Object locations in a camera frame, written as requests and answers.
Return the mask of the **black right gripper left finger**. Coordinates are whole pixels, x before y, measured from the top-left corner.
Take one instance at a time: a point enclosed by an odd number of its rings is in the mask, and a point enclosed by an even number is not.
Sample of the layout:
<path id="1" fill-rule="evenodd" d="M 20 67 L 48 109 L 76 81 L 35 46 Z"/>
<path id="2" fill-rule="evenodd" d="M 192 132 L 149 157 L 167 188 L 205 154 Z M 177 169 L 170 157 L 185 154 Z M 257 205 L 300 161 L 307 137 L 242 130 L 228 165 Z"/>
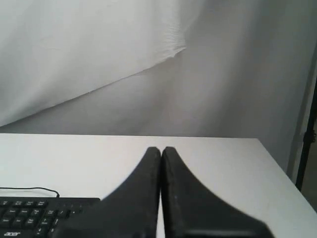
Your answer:
<path id="1" fill-rule="evenodd" d="M 55 238 L 155 238 L 161 155 L 149 147 L 129 177 L 102 201 L 59 224 Z"/>

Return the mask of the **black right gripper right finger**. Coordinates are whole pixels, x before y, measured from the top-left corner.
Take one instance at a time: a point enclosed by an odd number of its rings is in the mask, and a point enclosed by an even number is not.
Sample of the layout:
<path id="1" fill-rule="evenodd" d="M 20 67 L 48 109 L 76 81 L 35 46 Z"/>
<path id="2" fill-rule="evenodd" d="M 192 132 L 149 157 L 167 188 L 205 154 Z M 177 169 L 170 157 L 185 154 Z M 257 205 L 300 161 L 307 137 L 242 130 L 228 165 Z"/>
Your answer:
<path id="1" fill-rule="evenodd" d="M 270 238 L 268 226 L 205 187 L 174 147 L 161 161 L 161 199 L 167 238 Z"/>

